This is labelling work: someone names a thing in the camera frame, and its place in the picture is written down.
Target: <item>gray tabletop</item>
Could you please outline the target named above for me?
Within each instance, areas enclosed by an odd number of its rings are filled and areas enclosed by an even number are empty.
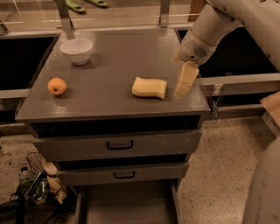
[[[73,65],[60,51],[68,39],[94,43],[90,60]],[[127,31],[79,31],[61,34],[38,78],[17,112],[20,122],[99,119],[116,116],[153,116],[209,111],[197,84],[183,100],[173,97],[182,64],[172,64],[179,48],[173,29]],[[165,98],[139,98],[131,93],[136,76],[167,81]],[[53,96],[47,82],[60,77],[66,92]]]

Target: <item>floor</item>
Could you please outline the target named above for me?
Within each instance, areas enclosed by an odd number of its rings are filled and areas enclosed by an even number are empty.
[[[28,165],[27,154],[36,149],[25,126],[2,125],[0,131],[1,204],[16,190],[20,167]],[[275,137],[258,113],[206,120],[202,131],[177,192],[182,223],[242,223],[252,173]],[[45,223],[52,212],[53,207],[37,206],[27,212],[26,223]],[[0,223],[14,223],[14,215],[0,214]],[[65,214],[56,223],[74,223],[74,213]]]

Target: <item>drawer handle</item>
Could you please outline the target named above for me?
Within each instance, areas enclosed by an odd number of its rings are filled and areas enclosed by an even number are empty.
[[[130,140],[129,143],[126,143],[125,145],[113,145],[110,142],[107,142],[107,149],[110,151],[123,151],[123,150],[130,150],[133,147],[133,140]]]
[[[133,179],[135,177],[135,172],[126,172],[126,173],[116,173],[114,172],[115,179]]]

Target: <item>bowl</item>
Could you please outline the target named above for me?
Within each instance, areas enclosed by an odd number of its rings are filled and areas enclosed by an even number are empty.
[[[60,50],[75,65],[83,65],[91,56],[93,43],[85,38],[75,38],[64,42]]]

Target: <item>open drawer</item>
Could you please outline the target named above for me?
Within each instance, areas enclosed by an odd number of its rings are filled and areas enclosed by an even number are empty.
[[[90,186],[158,179],[182,179],[189,164],[141,164],[57,171],[65,186]]]
[[[125,136],[63,136],[35,138],[34,145],[45,160],[63,162],[152,155],[191,154],[201,130],[170,131],[166,134],[129,133]]]
[[[171,180],[84,186],[76,218],[79,224],[181,223]]]

